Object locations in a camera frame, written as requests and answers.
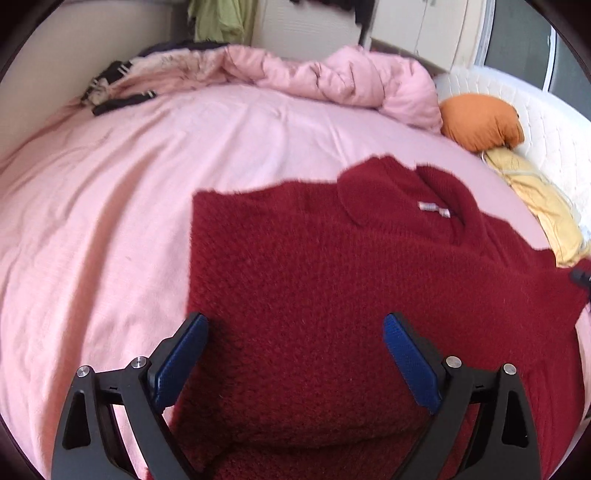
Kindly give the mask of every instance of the orange pillow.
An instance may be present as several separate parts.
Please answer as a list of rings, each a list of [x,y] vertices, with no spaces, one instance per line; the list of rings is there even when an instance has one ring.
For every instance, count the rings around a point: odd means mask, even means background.
[[[496,97],[465,93],[448,98],[439,107],[441,133],[471,152],[515,148],[525,140],[515,108]]]

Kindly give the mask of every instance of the window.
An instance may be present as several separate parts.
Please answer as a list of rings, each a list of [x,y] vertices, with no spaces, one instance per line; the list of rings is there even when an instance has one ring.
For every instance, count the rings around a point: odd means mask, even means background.
[[[492,28],[477,64],[550,92],[591,120],[591,83],[550,23],[525,0],[487,3]]]

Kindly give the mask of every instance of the fuzzy knit sweater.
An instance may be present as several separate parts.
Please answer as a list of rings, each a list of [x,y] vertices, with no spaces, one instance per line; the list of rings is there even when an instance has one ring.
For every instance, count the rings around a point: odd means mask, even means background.
[[[198,193],[191,241],[188,310],[210,318],[210,339],[172,430],[205,478],[390,479],[428,420],[382,340],[393,311],[466,365],[515,364],[544,478],[564,455],[587,294],[452,175],[384,157],[331,184]]]

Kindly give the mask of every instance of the bedding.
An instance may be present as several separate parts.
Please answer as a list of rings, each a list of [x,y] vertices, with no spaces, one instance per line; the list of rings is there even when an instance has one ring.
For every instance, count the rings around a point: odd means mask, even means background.
[[[75,101],[1,158],[0,412],[40,472],[76,369],[120,368],[182,323],[196,190],[334,180],[375,154],[451,171],[484,212],[548,247],[511,189],[442,135],[250,85],[170,92],[99,117]],[[577,331],[588,322],[583,313]],[[120,411],[118,421],[142,472]]]
[[[161,53],[170,50],[213,50],[215,48],[221,48],[226,46],[226,43],[218,43],[215,41],[202,41],[202,42],[194,42],[191,40],[184,40],[181,42],[163,42],[153,45],[151,47],[145,48],[141,52],[138,53],[138,57],[147,57],[152,53]],[[90,81],[90,85],[86,89],[84,95],[82,96],[82,102],[87,102],[89,104],[93,104],[90,97],[96,101],[97,93],[103,92],[105,86],[109,86],[111,83],[115,83],[118,80],[121,80],[126,74],[129,73],[130,68],[133,66],[131,61],[122,62],[116,60],[112,62],[105,70],[103,70],[99,75],[94,77]],[[98,105],[96,105],[92,109],[92,113],[95,115],[103,115],[104,113],[112,112],[113,110],[117,110],[119,108],[123,108],[125,106],[130,105],[139,105],[140,103],[147,102],[156,96],[156,93],[152,90],[149,90],[146,93],[136,93],[135,95],[131,95],[126,98],[117,98],[117,99],[110,99],[107,101],[100,100],[98,101]]]
[[[589,292],[449,173],[374,157],[335,183],[200,192],[191,231],[188,310],[210,337],[173,433],[206,478],[390,478],[428,418],[384,345],[391,311],[443,355],[514,363],[544,479],[560,461],[584,409],[574,326]]]
[[[491,95],[463,93],[444,100],[440,108],[441,133],[470,152],[515,148],[525,140],[515,108]]]
[[[569,199],[526,159],[507,148],[495,148],[483,160],[509,185],[544,229],[559,267],[569,267],[591,253]]]
[[[380,113],[433,133],[441,130],[435,85],[414,59],[344,47],[324,62],[285,61],[257,48],[228,45],[207,51],[173,50],[132,59],[125,75],[96,82],[85,97],[100,106],[111,99],[253,83],[294,96]]]

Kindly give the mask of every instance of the pink comforter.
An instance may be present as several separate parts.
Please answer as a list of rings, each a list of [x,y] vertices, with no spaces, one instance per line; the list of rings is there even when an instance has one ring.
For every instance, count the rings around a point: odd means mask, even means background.
[[[414,59],[344,47],[324,62],[286,61],[266,50],[229,45],[206,51],[173,50],[131,60],[130,72],[103,85],[98,105],[153,90],[194,90],[227,82],[252,83],[292,96],[376,108],[390,118],[439,133],[443,124],[431,76]]]

